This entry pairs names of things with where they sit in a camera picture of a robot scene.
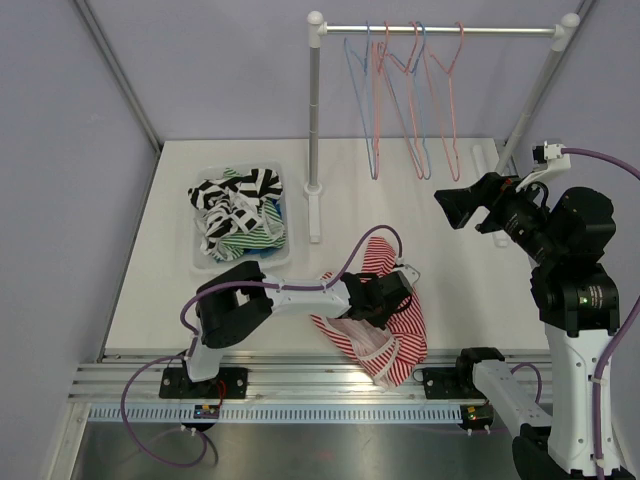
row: metal track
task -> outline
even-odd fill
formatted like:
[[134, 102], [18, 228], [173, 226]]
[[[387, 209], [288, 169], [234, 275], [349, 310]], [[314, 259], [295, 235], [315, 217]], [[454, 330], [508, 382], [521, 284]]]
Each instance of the metal track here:
[[[199, 418], [196, 403], [127, 407], [132, 423], [267, 423], [267, 424], [456, 424], [462, 423], [460, 407], [443, 405], [251, 405], [225, 404], [216, 420]], [[117, 403], [91, 405], [89, 421], [120, 422]]]
[[[69, 395], [70, 402], [114, 403], [133, 373], [145, 363], [166, 355], [167, 352], [113, 352], [108, 351], [102, 363], [82, 364], [76, 373]], [[453, 366], [457, 352], [431, 354], [418, 366]], [[546, 352], [506, 352], [510, 365], [529, 361], [542, 372], [544, 403], [551, 401], [551, 359]], [[231, 407], [244, 404], [257, 405], [442, 405], [441, 400], [425, 399], [424, 389], [416, 378], [409, 378], [393, 391], [387, 391], [373, 383], [363, 369], [339, 355], [291, 356], [265, 355], [255, 352], [234, 353], [224, 358], [223, 366], [242, 366], [249, 369], [247, 398], [228, 401]], [[154, 365], [143, 372], [131, 386], [127, 404], [153, 403], [161, 405], [193, 404], [193, 400], [180, 402], [162, 400], [158, 390], [162, 371], [166, 365]], [[536, 390], [536, 378], [532, 372], [522, 369], [518, 380], [532, 395]], [[448, 402], [453, 405], [478, 403], [468, 399]]]

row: lavender wall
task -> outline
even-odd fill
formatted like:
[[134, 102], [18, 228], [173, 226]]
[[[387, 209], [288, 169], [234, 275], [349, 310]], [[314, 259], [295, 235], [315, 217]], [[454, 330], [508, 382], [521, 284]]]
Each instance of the lavender wall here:
[[[414, 19], [434, 25], [461, 21], [474, 26], [551, 26], [574, 11], [578, 1], [92, 3], [160, 136], [183, 139], [307, 135], [306, 16], [311, 10], [339, 23]], [[365, 37], [352, 41], [364, 51]], [[458, 46], [456, 38], [434, 37], [430, 44], [444, 58]], [[397, 37], [390, 42], [401, 57], [408, 56], [411, 45], [411, 40]], [[468, 38], [455, 72], [460, 134], [506, 137], [549, 46], [544, 38]], [[321, 136], [361, 135], [342, 37], [324, 40], [321, 72]], [[441, 72], [434, 76], [445, 100], [446, 76]], [[403, 85], [399, 74], [395, 78]], [[424, 71], [420, 83], [425, 91]], [[382, 131], [400, 132], [391, 111], [383, 117]], [[438, 132], [433, 121], [429, 132]]]
[[[530, 145], [560, 138], [567, 146], [617, 156], [640, 168], [640, 3], [600, 2], [585, 24], [579, 43], [536, 115], [519, 151], [521, 171], [530, 167]], [[586, 185], [614, 203], [617, 233], [607, 246], [604, 265], [620, 290], [626, 316], [640, 294], [638, 272], [638, 181], [621, 170], [589, 158], [572, 158], [571, 173], [552, 184], [556, 198], [567, 188]], [[622, 437], [639, 474], [640, 416], [632, 399], [640, 396], [640, 324], [630, 331], [613, 362], [613, 405]]]
[[0, 5], [0, 476], [35, 479], [95, 358], [154, 158], [65, 1]]

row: blue hanger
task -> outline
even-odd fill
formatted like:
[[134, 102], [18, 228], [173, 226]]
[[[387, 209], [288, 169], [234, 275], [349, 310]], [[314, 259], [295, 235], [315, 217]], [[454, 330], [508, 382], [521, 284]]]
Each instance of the blue hanger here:
[[[365, 142], [367, 144], [367, 157], [369, 158], [369, 171], [371, 173], [371, 178], [375, 179], [377, 177], [375, 160], [373, 158], [372, 150], [373, 150], [373, 134], [370, 136], [369, 132], [373, 128], [373, 93], [371, 92], [371, 84], [368, 81], [369, 78], [369, 45], [371, 40], [371, 30], [369, 29], [369, 22], [367, 22], [367, 48], [364, 52], [364, 60], [351, 48], [351, 43], [347, 37], [344, 37], [344, 55], [347, 59], [347, 65], [349, 66], [349, 75], [351, 76], [351, 83], [353, 84], [353, 91], [356, 94], [356, 100], [358, 101], [358, 110], [360, 111], [360, 120], [362, 121], [362, 129], [364, 130]], [[364, 72], [364, 83], [365, 83], [365, 91], [367, 96], [367, 110], [369, 113], [369, 129], [367, 129], [367, 122], [364, 118], [364, 110], [362, 108], [362, 101], [360, 100], [360, 93], [358, 92], [358, 86], [356, 84], [356, 78], [353, 73], [353, 67], [351, 65], [350, 56], [353, 56], [362, 71]]]

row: black mount bracket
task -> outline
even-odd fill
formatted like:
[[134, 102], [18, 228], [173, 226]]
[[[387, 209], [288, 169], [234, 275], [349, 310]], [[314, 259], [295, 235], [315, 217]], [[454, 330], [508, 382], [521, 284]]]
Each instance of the black mount bracket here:
[[204, 382], [192, 382], [186, 368], [165, 368], [160, 382], [160, 398], [174, 400], [207, 399], [218, 400], [218, 384], [222, 381], [226, 387], [226, 400], [244, 400], [247, 397], [246, 368], [222, 367], [218, 376]]
[[482, 360], [504, 361], [495, 348], [465, 348], [456, 359], [455, 367], [422, 369], [424, 394], [429, 400], [483, 400], [486, 397], [473, 385], [473, 366]]

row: pink hanger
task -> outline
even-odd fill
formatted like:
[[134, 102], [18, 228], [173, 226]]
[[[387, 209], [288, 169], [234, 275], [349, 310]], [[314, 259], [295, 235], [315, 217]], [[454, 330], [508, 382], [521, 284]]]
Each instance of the pink hanger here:
[[[411, 62], [413, 59], [413, 55], [415, 54], [415, 50], [416, 47], [418, 45], [418, 29], [417, 26], [414, 25], [415, 30], [416, 30], [416, 41], [413, 45], [413, 49], [411, 50], [411, 55], [409, 56], [409, 60], [407, 62], [407, 66], [405, 67], [402, 62], [400, 62], [395, 56], [393, 55], [389, 55], [387, 53], [387, 47], [388, 47], [388, 41], [389, 41], [389, 26], [387, 24], [387, 22], [384, 22], [384, 25], [387, 29], [386, 34], [385, 34], [385, 42], [384, 42], [384, 48], [382, 49], [382, 52], [380, 51], [381, 47], [381, 43], [378, 43], [376, 45], [375, 48], [373, 48], [373, 52], [374, 55], [376, 56], [376, 59], [378, 60], [378, 69], [377, 69], [377, 73], [378, 73], [378, 77], [380, 76], [380, 74], [382, 74], [382, 76], [385, 79], [385, 83], [387, 85], [387, 90], [389, 91], [389, 95], [391, 96], [391, 99], [393, 100], [394, 103], [394, 107], [395, 107], [395, 111], [396, 111], [396, 116], [398, 118], [398, 122], [400, 123], [400, 127], [402, 128], [402, 133], [403, 133], [403, 137], [404, 137], [404, 141], [405, 144], [407, 146], [407, 150], [409, 151], [409, 156], [411, 157], [411, 160], [413, 162], [414, 168], [416, 169], [416, 175], [418, 176], [419, 179], [424, 178], [424, 159], [422, 157], [420, 157], [420, 162], [418, 162], [418, 159], [416, 158], [416, 154], [411, 146], [411, 142], [409, 140], [409, 135], [407, 133], [407, 129], [404, 125], [404, 121], [402, 119], [402, 113], [400, 111], [400, 106], [398, 105], [398, 99], [396, 98], [395, 92], [393, 90], [393, 86], [391, 85], [391, 80], [389, 78], [389, 74], [385, 68], [384, 65], [384, 60], [385, 57], [389, 57], [392, 59], [392, 61], [394, 62], [394, 64], [403, 72], [405, 73], [405, 76], [407, 78], [407, 81], [409, 83], [411, 83], [411, 79], [408, 76], [409, 73], [409, 69], [411, 68]], [[377, 83], [378, 80], [374, 81], [374, 88], [373, 88], [373, 98], [374, 98], [374, 105], [375, 105], [375, 116], [374, 116], [374, 152], [376, 154], [376, 162], [378, 162], [379, 160], [379, 144], [378, 142], [380, 141], [380, 93], [379, 93], [379, 84]], [[412, 114], [412, 120], [414, 121], [414, 132], [416, 133], [417, 136], [417, 130], [415, 127], [415, 119], [414, 116]]]
[[[413, 147], [414, 147], [414, 148], [411, 148], [411, 146], [409, 145], [409, 155], [414, 161], [414, 166], [416, 169], [416, 174], [418, 175], [418, 179], [422, 180], [423, 178], [425, 178], [425, 158], [422, 153], [422, 149], [418, 144], [418, 127], [416, 125], [415, 107], [413, 103], [415, 91], [413, 88], [413, 80], [409, 76], [409, 72], [411, 70], [411, 64], [413, 63], [413, 55], [416, 52], [416, 47], [418, 46], [418, 40], [420, 39], [420, 36], [418, 34], [418, 26], [416, 25], [416, 22], [411, 22], [411, 25], [413, 25], [416, 39], [415, 39], [415, 42], [413, 43], [413, 49], [411, 50], [411, 54], [409, 55], [409, 59], [407, 60], [406, 65], [403, 65], [395, 55], [388, 54], [387, 56], [391, 59], [391, 61], [395, 64], [395, 66], [398, 67], [398, 69], [402, 71], [402, 73], [404, 73], [407, 81], [407, 96], [409, 100], [409, 112], [411, 113], [411, 125], [413, 126]], [[419, 163], [416, 162], [416, 152], [420, 160]]]
[[374, 180], [378, 179], [380, 172], [380, 71], [384, 67], [384, 56], [387, 54], [387, 44], [389, 43], [389, 25], [384, 22], [387, 31], [384, 37], [384, 51], [382, 58], [379, 55], [380, 43], [371, 42], [371, 64], [374, 67], [374, 72], [371, 75], [372, 90], [373, 90], [373, 152], [375, 155], [376, 175]]
[[457, 139], [458, 132], [456, 129], [456, 110], [454, 106], [454, 96], [453, 96], [453, 69], [456, 66], [456, 60], [458, 60], [458, 55], [460, 55], [460, 51], [462, 50], [462, 45], [464, 44], [464, 26], [461, 22], [456, 22], [456, 25], [460, 27], [460, 45], [458, 46], [458, 51], [453, 57], [453, 61], [449, 68], [445, 68], [440, 59], [431, 51], [429, 44], [427, 44], [427, 50], [429, 51], [429, 56], [432, 57], [440, 66], [442, 71], [447, 74], [449, 79], [449, 105], [451, 107], [451, 124], [453, 127], [453, 151], [456, 156], [456, 169], [457, 174], [454, 173], [453, 164], [451, 163], [451, 157], [449, 155], [449, 148], [447, 147], [447, 142], [444, 139], [444, 120], [442, 118], [442, 114], [440, 111], [440, 102], [438, 102], [437, 95], [435, 94], [435, 90], [433, 88], [433, 81], [431, 79], [431, 72], [429, 71], [429, 65], [427, 59], [425, 58], [424, 50], [422, 51], [422, 60], [424, 63], [424, 69], [427, 74], [427, 81], [429, 82], [429, 92], [431, 93], [431, 99], [433, 100], [434, 107], [436, 109], [436, 118], [438, 119], [438, 125], [440, 127], [440, 138], [442, 139], [442, 145], [444, 146], [444, 151], [447, 156], [447, 161], [449, 162], [449, 170], [451, 171], [451, 176], [453, 177], [453, 181], [457, 182], [460, 180], [460, 155], [458, 154], [457, 148]]

